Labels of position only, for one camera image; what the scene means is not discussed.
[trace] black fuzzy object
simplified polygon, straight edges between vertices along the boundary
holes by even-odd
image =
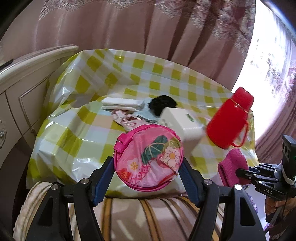
[[[167,95],[158,96],[149,103],[149,109],[151,109],[156,116],[160,116],[164,108],[176,108],[176,106],[176,101]]]

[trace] checkered tablecloth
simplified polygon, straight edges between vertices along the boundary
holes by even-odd
[[[187,67],[145,54],[122,50],[82,51],[58,68],[48,80],[42,124],[29,162],[27,185],[37,181],[74,183],[89,177],[113,154],[117,137],[124,132],[111,112],[101,109],[107,96],[143,99],[169,95],[179,108],[192,110],[206,125],[231,92]],[[255,154],[254,121],[241,147],[250,166],[258,164]],[[207,136],[189,157],[192,167],[205,178],[217,176],[217,164],[229,150],[215,146]],[[155,193],[130,189],[115,174],[109,196],[136,197],[184,192],[180,178]]]

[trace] green leaf print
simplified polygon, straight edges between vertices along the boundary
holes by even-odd
[[[163,151],[164,145],[168,142],[166,136],[158,136],[153,143],[146,146],[144,152],[141,155],[143,164],[148,164],[148,162],[157,157]]]
[[[163,151],[168,147],[171,146],[172,148],[180,148],[181,143],[176,137],[169,139],[168,142],[163,146]]]

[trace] red handle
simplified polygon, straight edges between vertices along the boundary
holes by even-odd
[[[234,146],[234,147],[241,147],[243,144],[244,144],[244,142],[245,142],[245,140],[246,140],[246,137],[247,137],[247,134],[248,134],[248,131],[249,131],[249,123],[248,123],[248,121],[247,120],[245,120],[245,125],[246,125],[246,131],[245,131],[245,133],[244,133],[244,138],[242,139],[242,143],[238,146],[238,145],[235,145],[234,143],[232,143],[232,145]]]

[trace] human hand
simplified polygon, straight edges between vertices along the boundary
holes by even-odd
[[[265,213],[266,213],[266,215],[274,213],[278,207],[284,206],[285,202],[286,202],[286,200],[275,201],[275,200],[271,199],[270,197],[266,197],[266,199],[265,199]],[[285,210],[284,210],[284,216],[286,216],[294,207],[296,207],[296,197],[288,198],[286,206],[285,206]]]

